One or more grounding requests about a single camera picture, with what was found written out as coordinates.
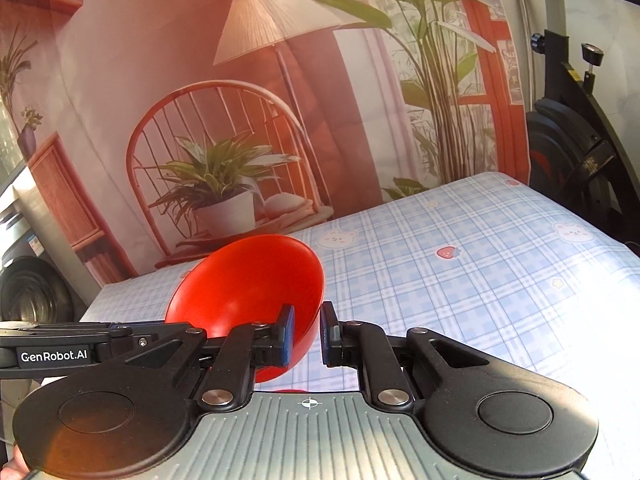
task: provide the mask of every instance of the chair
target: chair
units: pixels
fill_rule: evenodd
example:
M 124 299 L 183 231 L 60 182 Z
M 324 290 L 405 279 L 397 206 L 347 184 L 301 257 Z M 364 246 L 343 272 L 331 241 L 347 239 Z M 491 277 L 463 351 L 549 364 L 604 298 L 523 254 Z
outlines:
M 193 212 L 178 215 L 177 208 L 151 205 L 173 184 L 163 180 L 158 166 L 186 160 L 176 142 L 187 137 L 201 146 L 247 135 L 251 144 L 268 144 L 273 153 L 299 157 L 271 169 L 275 179 L 258 184 L 255 201 L 288 192 L 305 199 L 293 212 L 276 219 L 258 218 L 254 230 L 214 238 L 198 225 Z M 210 80 L 187 85 L 159 100 L 135 127 L 127 147 L 126 166 L 133 193 L 165 258 L 157 268 L 203 258 L 210 252 L 253 234 L 291 232 L 325 222 L 334 210 L 327 196 L 318 161 L 300 123 L 287 104 L 259 86 L 232 80 Z

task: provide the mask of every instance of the plaid tablecloth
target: plaid tablecloth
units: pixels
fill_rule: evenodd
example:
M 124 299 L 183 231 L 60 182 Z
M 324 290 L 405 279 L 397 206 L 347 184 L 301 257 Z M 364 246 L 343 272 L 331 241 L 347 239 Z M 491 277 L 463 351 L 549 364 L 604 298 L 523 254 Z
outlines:
M 318 254 L 341 320 L 428 327 L 562 381 L 600 417 L 585 474 L 640 480 L 640 259 L 522 184 L 485 173 L 294 234 Z M 83 320 L 163 319 L 197 262 L 106 286 Z M 319 339 L 258 389 L 355 389 Z

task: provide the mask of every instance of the lampshade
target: lampshade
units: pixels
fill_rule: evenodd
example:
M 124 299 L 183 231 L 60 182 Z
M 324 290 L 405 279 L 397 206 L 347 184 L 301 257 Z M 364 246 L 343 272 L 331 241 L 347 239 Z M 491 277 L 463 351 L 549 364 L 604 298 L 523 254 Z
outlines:
M 233 0 L 213 64 L 300 34 L 361 21 L 313 0 Z

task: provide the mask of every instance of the red bowl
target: red bowl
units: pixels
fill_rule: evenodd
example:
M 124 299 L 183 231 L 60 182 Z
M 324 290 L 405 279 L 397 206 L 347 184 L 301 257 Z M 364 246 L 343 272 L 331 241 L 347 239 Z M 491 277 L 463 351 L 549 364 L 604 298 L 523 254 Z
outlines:
M 258 370 L 256 382 L 263 383 L 293 368 L 311 348 L 323 293 L 322 264 L 311 248 L 288 236 L 252 236 L 200 262 L 175 291 L 164 321 L 188 322 L 219 337 L 240 324 L 273 323 L 282 304 L 292 304 L 291 362 Z

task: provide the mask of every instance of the gray ribbed plate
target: gray ribbed plate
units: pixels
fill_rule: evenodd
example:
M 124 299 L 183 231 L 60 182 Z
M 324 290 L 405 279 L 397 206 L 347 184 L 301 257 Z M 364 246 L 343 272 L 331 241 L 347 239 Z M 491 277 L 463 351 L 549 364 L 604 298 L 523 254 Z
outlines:
M 53 480 L 40 474 L 37 480 Z M 185 446 L 132 480 L 479 480 L 449 463 L 407 415 L 362 394 L 255 393 L 243 410 L 202 418 Z M 562 480 L 577 480 L 567 474 Z

